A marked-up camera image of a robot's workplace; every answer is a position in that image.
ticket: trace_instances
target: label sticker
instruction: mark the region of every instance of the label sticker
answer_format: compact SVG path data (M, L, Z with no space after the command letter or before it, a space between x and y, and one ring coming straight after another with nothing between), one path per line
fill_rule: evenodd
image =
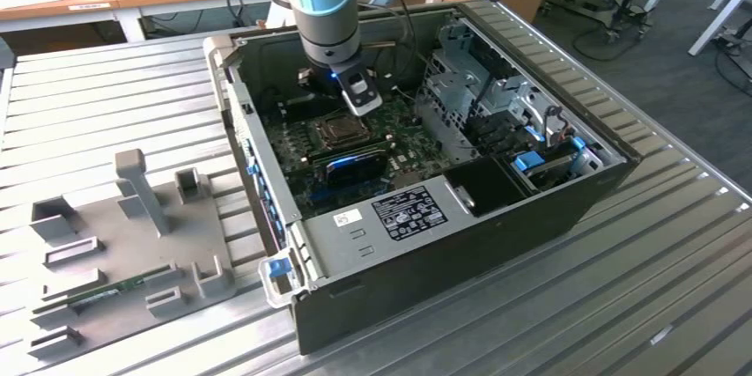
M357 209L348 210L338 215L333 215L333 223L337 225L337 228L350 224L352 222L357 222L361 219L361 212Z
M109 8L109 4L74 4L73 6L68 6L69 11L84 11L86 9L102 9Z
M384 198L370 205L389 237L397 241L446 222L446 217L424 186Z

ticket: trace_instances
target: blue drive latch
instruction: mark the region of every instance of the blue drive latch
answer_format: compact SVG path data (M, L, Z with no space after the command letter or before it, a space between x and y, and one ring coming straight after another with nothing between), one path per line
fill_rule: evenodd
M526 153L521 153L517 158L514 159L514 166L521 172L532 169L536 166L540 166L545 163L545 160L538 155L536 151L528 151Z
M290 259L278 259L269 262L269 277L278 277L292 272Z

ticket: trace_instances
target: motherboard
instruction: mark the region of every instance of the motherboard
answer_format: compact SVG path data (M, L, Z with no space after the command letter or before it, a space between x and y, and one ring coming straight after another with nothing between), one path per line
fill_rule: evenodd
M382 98L382 106L361 118L333 108L292 120L277 103L278 113L264 123L304 217L404 188L450 166L414 114L410 95Z

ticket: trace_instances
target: electronic components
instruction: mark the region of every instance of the electronic components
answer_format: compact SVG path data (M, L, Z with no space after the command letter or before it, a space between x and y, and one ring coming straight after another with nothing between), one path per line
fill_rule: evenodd
M316 123L316 129L326 148L341 147L370 138L370 131L362 121L350 114L324 119Z
M369 151L334 160L326 165L326 188L342 188L380 178L388 161L385 150Z

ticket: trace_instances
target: white label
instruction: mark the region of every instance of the white label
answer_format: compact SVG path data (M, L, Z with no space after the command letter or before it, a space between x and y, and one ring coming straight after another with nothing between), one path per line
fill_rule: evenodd
M337 227L345 226L346 224L357 222L361 219L362 216L357 209L348 210L338 215L333 215L333 223L337 225Z
M109 7L109 4L74 4L73 6L68 6L68 10L85 11L86 9L102 9Z

